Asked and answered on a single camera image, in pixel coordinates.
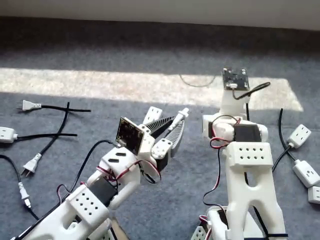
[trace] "power socket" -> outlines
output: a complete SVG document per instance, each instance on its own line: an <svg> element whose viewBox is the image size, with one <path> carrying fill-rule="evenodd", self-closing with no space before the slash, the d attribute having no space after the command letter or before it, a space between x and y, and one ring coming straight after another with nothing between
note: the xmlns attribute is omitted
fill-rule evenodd
<svg viewBox="0 0 320 240"><path fill-rule="evenodd" d="M313 186L308 189L308 201L313 204L320 204L320 187Z"/></svg>
<svg viewBox="0 0 320 240"><path fill-rule="evenodd" d="M320 181L320 176L309 163L304 160L300 161L299 159L294 163L293 171L306 188L310 188Z"/></svg>
<svg viewBox="0 0 320 240"><path fill-rule="evenodd" d="M0 126L0 143L12 144L16 139L17 134L13 128Z"/></svg>
<svg viewBox="0 0 320 240"><path fill-rule="evenodd" d="M308 139L310 134L311 134L311 131L303 124L300 124L290 135L287 142L289 144L292 144L293 147L297 149L302 144L304 144L304 142Z"/></svg>

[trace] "white plug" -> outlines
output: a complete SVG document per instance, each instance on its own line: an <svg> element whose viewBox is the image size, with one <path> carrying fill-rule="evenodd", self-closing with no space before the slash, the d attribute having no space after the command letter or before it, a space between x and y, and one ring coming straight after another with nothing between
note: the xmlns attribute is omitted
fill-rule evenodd
<svg viewBox="0 0 320 240"><path fill-rule="evenodd" d="M307 140L310 134L311 134L311 131L303 124L300 124L290 135L287 142L291 147L294 147L295 149L297 149L302 144L304 144L304 142Z"/></svg>
<svg viewBox="0 0 320 240"><path fill-rule="evenodd" d="M171 132L181 120L184 120L189 116L189 108L184 108L182 111L178 111L178 114L176 117L173 119L173 122L171 125L168 127L168 130Z"/></svg>
<svg viewBox="0 0 320 240"><path fill-rule="evenodd" d="M320 204L320 187L313 186L308 189L308 201L313 204Z"/></svg>
<svg viewBox="0 0 320 240"><path fill-rule="evenodd" d="M41 103L33 103L31 101L23 100L22 102L17 102L20 104L17 109L21 109L22 111L30 111L32 109L41 109Z"/></svg>
<svg viewBox="0 0 320 240"><path fill-rule="evenodd" d="M307 188L310 188L320 181L318 173L306 161L300 161L298 159L294 161L294 164L294 173Z"/></svg>
<svg viewBox="0 0 320 240"><path fill-rule="evenodd" d="M0 143L12 144L18 135L13 128L0 126Z"/></svg>
<svg viewBox="0 0 320 240"><path fill-rule="evenodd" d="M23 165L23 172L26 172L25 176L28 177L30 173L35 173L38 161L42 158L42 155L38 153L37 155L34 156L30 161L28 161L25 165Z"/></svg>

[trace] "black wire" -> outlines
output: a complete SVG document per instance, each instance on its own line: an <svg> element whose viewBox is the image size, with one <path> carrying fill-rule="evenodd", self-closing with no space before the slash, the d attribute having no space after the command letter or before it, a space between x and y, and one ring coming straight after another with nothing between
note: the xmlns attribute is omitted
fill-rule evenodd
<svg viewBox="0 0 320 240"><path fill-rule="evenodd" d="M10 157L8 157L6 155L2 155L2 154L0 154L0 159L7 160L12 165L12 167L14 168L16 177L18 178L18 182L20 183L21 182L21 177L20 177L18 168L17 168L16 164L14 163L14 161L12 161L12 159Z"/></svg>
<svg viewBox="0 0 320 240"><path fill-rule="evenodd" d="M58 139L59 134L61 134L61 132L63 131L63 129L64 129L65 125L66 125L66 122L67 122L67 118L68 118L68 113L69 113L68 109L69 109L69 106L70 106L70 102L68 102L68 103L66 104L66 108L65 108L66 111L65 111L65 113L64 113L64 118L63 118L62 124L61 124L58 132L56 133L57 135L54 136L54 137L51 139L51 141L40 151L40 154L41 154L42 156L43 156L43 155L46 153L46 151L52 146L52 144L54 144L54 142Z"/></svg>
<svg viewBox="0 0 320 240"><path fill-rule="evenodd" d="M114 231L114 229L112 227L110 228L110 231L112 233L112 236L113 236L114 240L118 240L118 238L116 236L116 233L115 233L115 231Z"/></svg>
<svg viewBox="0 0 320 240"><path fill-rule="evenodd" d="M55 109L61 111L68 111L68 112L82 112L82 113L90 113L90 109L74 109L74 108L67 108L61 106L51 106L51 105L41 105L42 109Z"/></svg>
<svg viewBox="0 0 320 240"><path fill-rule="evenodd" d="M218 187L218 185L219 185L219 183L220 183L220 176L221 176L220 150L221 150L221 149L222 149L222 147L218 149L218 165L219 165L219 171L218 171L218 177L217 177L217 186L216 186L214 189L212 189L212 190L210 190L210 191L207 191L207 192L203 195L203 198L202 198L202 202L204 203L204 205L207 205L207 206L216 205L216 204L212 204L212 203L207 203L207 202L205 201L205 197L206 197L208 194L212 193L214 190L216 190L217 187Z"/></svg>
<svg viewBox="0 0 320 240"><path fill-rule="evenodd" d="M188 86L190 86L190 87L194 87L194 88L209 87L209 86L214 82L214 80L215 80L215 78L216 78L216 76L214 76L210 82L208 82L208 83L206 83L206 84L203 84L203 85L193 85L193 84L190 84L190 83L186 82L186 81L184 80L184 78L181 76L181 74L179 74L179 77L180 77L180 79L182 80L182 82L183 82L184 84L186 84L186 85L188 85Z"/></svg>
<svg viewBox="0 0 320 240"><path fill-rule="evenodd" d="M270 86L270 84L271 84L271 82L265 82L265 83L262 83L262 84L260 84L260 85L258 85L258 86L256 86L256 87L254 87L252 90L250 90L250 91L247 91L246 93L244 93L244 94L242 94L242 95L240 95L240 96L236 96L235 95L235 90L233 89L232 90L232 96L233 96L233 98L235 99L235 100L239 100L239 99L243 99L244 97L250 97L251 96L251 94L253 94L254 92L257 92L257 91L259 91L259 90L262 90L262 89L264 89L264 88L266 88L266 87L269 87Z"/></svg>
<svg viewBox="0 0 320 240"><path fill-rule="evenodd" d="M281 108L280 109L280 113L279 113L279 119L278 119L278 130L279 130L279 137L280 137L280 141L281 141L281 144L282 144L282 146L283 146L283 149L286 149L287 148L287 145L286 145L286 143L285 143L285 141L284 141L284 137L283 137L283 135L282 135L282 130L281 130L281 122L282 122L282 113L283 113L283 111L284 111L284 109L283 108ZM286 153L293 161L295 161L295 160L297 160L293 155L292 155L292 153L291 152L287 152Z"/></svg>
<svg viewBox="0 0 320 240"><path fill-rule="evenodd" d="M77 137L78 134L74 133L44 133L44 134L33 134L33 135L26 135L26 136L17 136L18 140L30 140L30 139L37 139L37 138L48 138L48 137L56 137L56 136L67 136L67 137Z"/></svg>
<svg viewBox="0 0 320 240"><path fill-rule="evenodd" d="M35 214L35 212L31 209L31 208L29 208L29 207L25 207L27 210L28 210L28 212L35 218L35 220L39 220L39 217Z"/></svg>
<svg viewBox="0 0 320 240"><path fill-rule="evenodd" d="M246 119L250 121L249 103L245 104Z"/></svg>
<svg viewBox="0 0 320 240"><path fill-rule="evenodd" d="M289 146L280 154L280 156L277 158L277 160L275 160L275 162L274 162L274 164L273 164L273 166L272 166L272 172L275 171L275 169L276 169L278 163L280 162L280 160L284 157L284 155L287 154L287 152L288 152L290 149L291 149L291 146L289 145Z"/></svg>
<svg viewBox="0 0 320 240"><path fill-rule="evenodd" d="M108 144L112 144L114 145L115 147L118 147L116 144L114 144L113 142L111 142L110 140L101 140L101 141L98 141L96 144L93 145L93 147L90 149L90 151L88 152L87 156L85 157L82 165L81 165L81 168L78 172L78 174L76 175L75 177L75 180L73 182L73 185L72 185L72 188L70 190L70 192L72 192L75 187L76 187L76 184L80 178L80 175L82 173L82 171L84 170L84 167L90 157L90 155L92 154L93 150L101 143L108 143ZM69 194L66 194L63 198L62 198L62 202L69 196ZM24 231L21 235L17 236L16 237L16 240L22 240L24 237L26 237L33 229L35 229L36 226L38 226L47 216L49 216L54 210L56 210L58 207L60 206L60 202L58 202L53 208L51 208L46 214L44 214L41 218L39 218L38 221L36 221L32 226L30 226L26 231Z"/></svg>

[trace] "gray carpet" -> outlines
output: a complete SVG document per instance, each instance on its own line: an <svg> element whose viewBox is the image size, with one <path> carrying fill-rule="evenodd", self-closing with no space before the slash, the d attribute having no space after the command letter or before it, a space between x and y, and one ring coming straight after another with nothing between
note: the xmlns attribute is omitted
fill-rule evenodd
<svg viewBox="0 0 320 240"><path fill-rule="evenodd" d="M0 19L0 126L22 135L55 132L63 112L41 109L20 113L16 102L90 108L70 114L64 132L39 162L33 177L23 178L34 211L43 215L57 202L56 187L68 186L91 146L114 139L121 116L140 123L149 106L166 116L185 106L191 114L178 154L157 186L145 181L116 211L130 239L187 240L206 207L202 196L217 176L216 152L202 140L202 114L218 110L224 66L246 67L252 86L271 86L252 96L251 119L269 129L273 157L282 151L277 131L284 107L285 138L303 123L313 132L294 155L320 173L320 32L206 25L120 23L56 19ZM196 88L182 82L204 84ZM49 139L0 146L0 153L22 165ZM86 181L111 149L100 146L80 180ZM317 239L320 207L308 203L307 190L285 157L274 173L278 202L290 240ZM226 205L224 163L219 188L209 199ZM34 223L21 206L16 176L0 167L0 239L20 234Z"/></svg>

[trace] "power cord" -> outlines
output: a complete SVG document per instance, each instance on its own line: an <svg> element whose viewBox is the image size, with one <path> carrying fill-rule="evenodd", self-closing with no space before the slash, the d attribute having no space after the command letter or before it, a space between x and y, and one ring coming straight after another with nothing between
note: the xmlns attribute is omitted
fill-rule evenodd
<svg viewBox="0 0 320 240"><path fill-rule="evenodd" d="M194 87L194 88L205 88L205 87L209 87L213 82L214 80L216 79L216 75L213 76L212 80L206 84L203 84L203 85L193 85L193 84L190 84L188 82L185 81L185 79L181 76L181 74L179 74L179 77L180 79L182 80L182 82L190 87Z"/></svg>
<svg viewBox="0 0 320 240"><path fill-rule="evenodd" d="M76 185L77 185L77 182L80 178L80 175L82 173L82 171L84 170L85 168L85 165L87 164L88 160L89 160L89 157L91 156L92 152L95 150L95 148L102 144L102 143L108 143L108 144L111 144L115 147L118 148L118 145L113 143L112 141L110 140L100 140L98 142L96 142L93 147L90 149L90 151L88 152L88 154L86 155L82 165L81 165L81 168L80 170L78 171L76 177L75 177L75 180L72 184L72 187L71 189L69 190L70 192L73 192L73 190L75 189ZM69 194L66 194L62 199L61 201L63 202L67 197L69 196ZM60 206L60 201L53 207L51 208L46 214L44 214L42 217L39 218L39 220L37 220L32 226L30 226L26 231L24 231L22 234L20 234L19 236L17 236L15 238L15 240L22 240L24 237L26 237L36 226L38 226L47 216L49 216L54 210L56 210L58 207Z"/></svg>
<svg viewBox="0 0 320 240"><path fill-rule="evenodd" d="M59 135L61 134L61 132L63 131L66 122L67 122L67 118L68 118L68 109L70 106L70 102L68 102L66 104L66 111L64 112L64 118L62 121L62 124L58 130L58 132L56 133L56 135L51 139L51 141L39 152L37 153L33 159L31 159L30 161L28 161L25 165L23 165L23 171L21 174L25 173L25 176L28 177L30 173L35 173L36 168L38 166L38 162L39 160L42 158L42 156L46 153L46 151L52 146L52 144L54 144L54 142L58 139Z"/></svg>
<svg viewBox="0 0 320 240"><path fill-rule="evenodd" d="M17 180L18 180L18 187L19 187L22 203L23 203L24 207L28 210L28 212L31 213L31 215L36 220L38 220L39 218L37 217L37 215L32 210L32 206L31 206L31 202L30 202L30 196L27 193L27 191L26 191L26 189L25 189L25 187L24 187L24 185L23 185L23 183L21 181L21 177L20 177L20 174L19 174L19 171L18 171L18 168L17 168L16 164L14 163L14 161L10 157L8 157L6 155L0 154L0 159L4 159L4 160L8 161L12 165L12 167L13 167L13 169L15 171Z"/></svg>
<svg viewBox="0 0 320 240"><path fill-rule="evenodd" d="M60 107L60 106L52 106L52 105L42 105L41 103L33 103L31 101L19 101L17 102L18 107L17 109L20 109L22 111L30 111L35 109L55 109L60 111L68 111L68 112L82 112L82 113L90 113L90 109L74 109L74 108L66 108L66 107Z"/></svg>

